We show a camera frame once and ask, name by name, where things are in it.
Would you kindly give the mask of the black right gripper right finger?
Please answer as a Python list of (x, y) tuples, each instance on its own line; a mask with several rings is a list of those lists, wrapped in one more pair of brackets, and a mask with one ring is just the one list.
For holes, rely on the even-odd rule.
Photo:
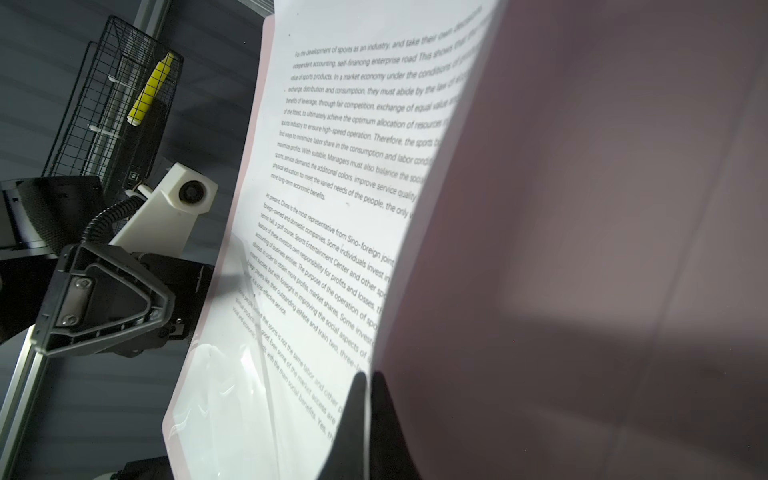
[(371, 381), (369, 473), (374, 480), (420, 480), (410, 455), (386, 379), (380, 371)]

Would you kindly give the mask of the pink file folder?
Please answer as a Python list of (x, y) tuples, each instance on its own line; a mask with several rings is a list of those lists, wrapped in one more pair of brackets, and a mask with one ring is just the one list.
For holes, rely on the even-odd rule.
[(493, 1), (370, 367), (420, 479), (767, 475), (767, 5)]

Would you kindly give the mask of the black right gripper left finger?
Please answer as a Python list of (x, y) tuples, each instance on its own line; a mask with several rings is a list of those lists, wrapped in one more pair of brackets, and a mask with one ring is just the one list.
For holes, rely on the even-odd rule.
[(368, 380), (365, 372), (352, 379), (335, 438), (318, 479), (366, 478), (365, 440)]

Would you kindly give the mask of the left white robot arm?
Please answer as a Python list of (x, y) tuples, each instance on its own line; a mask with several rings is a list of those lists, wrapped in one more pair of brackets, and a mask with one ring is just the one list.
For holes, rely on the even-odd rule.
[(179, 163), (91, 218), (63, 248), (31, 334), (49, 357), (135, 357), (193, 332), (213, 266), (182, 259), (218, 186)]

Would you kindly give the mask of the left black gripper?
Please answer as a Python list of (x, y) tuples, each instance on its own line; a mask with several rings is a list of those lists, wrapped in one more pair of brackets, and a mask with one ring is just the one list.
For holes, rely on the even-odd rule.
[(35, 350), (49, 357), (90, 355), (127, 342), (125, 356), (136, 357), (187, 340), (214, 267), (157, 254), (135, 257), (102, 243), (65, 247), (32, 331)]

